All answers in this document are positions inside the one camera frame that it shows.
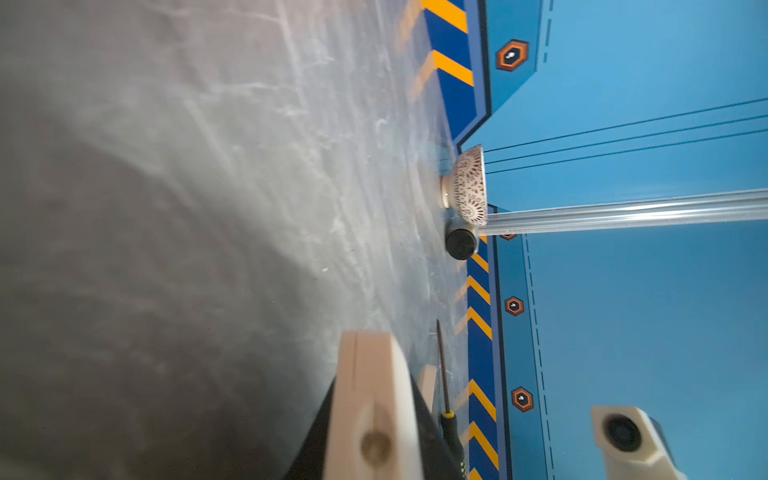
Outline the black handled screwdriver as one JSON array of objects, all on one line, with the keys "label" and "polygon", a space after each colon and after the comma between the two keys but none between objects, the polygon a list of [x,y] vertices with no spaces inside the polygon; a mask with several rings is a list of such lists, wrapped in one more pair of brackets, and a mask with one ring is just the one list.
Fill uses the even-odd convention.
[{"label": "black handled screwdriver", "polygon": [[462,478],[466,478],[466,464],[463,446],[458,434],[457,416],[450,405],[450,395],[448,391],[447,370],[445,365],[444,342],[441,329],[441,323],[436,320],[436,336],[438,344],[438,360],[441,386],[443,392],[444,409],[440,415],[440,426],[443,439],[446,442],[454,463],[459,468]]}]

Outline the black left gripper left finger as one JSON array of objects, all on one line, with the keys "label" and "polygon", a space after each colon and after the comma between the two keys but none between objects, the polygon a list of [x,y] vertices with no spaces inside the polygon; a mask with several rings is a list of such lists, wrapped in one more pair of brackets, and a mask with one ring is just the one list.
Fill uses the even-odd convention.
[{"label": "black left gripper left finger", "polygon": [[299,452],[284,480],[322,480],[335,381],[330,383]]}]

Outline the white air conditioner remote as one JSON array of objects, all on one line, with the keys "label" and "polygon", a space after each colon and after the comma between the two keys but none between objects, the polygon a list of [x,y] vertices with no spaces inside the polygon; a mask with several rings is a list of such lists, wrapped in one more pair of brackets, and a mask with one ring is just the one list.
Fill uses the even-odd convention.
[{"label": "white air conditioner remote", "polygon": [[423,477],[412,377],[390,333],[341,336],[323,477]]}]

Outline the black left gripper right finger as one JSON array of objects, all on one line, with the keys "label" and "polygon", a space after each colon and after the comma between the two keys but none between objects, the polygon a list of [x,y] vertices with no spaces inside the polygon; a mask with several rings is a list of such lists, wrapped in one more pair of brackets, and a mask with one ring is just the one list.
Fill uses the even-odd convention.
[{"label": "black left gripper right finger", "polygon": [[421,466],[417,479],[460,480],[464,479],[458,461],[451,454],[438,425],[431,416],[418,385],[410,378],[416,415],[419,454]]}]

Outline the white battery cover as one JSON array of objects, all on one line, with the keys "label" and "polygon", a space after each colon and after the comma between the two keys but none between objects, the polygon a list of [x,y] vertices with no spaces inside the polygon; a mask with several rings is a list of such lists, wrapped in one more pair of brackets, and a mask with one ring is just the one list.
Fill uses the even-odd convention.
[{"label": "white battery cover", "polygon": [[437,367],[435,365],[425,365],[420,372],[417,384],[427,410],[430,413],[433,412],[434,407],[436,380]]}]

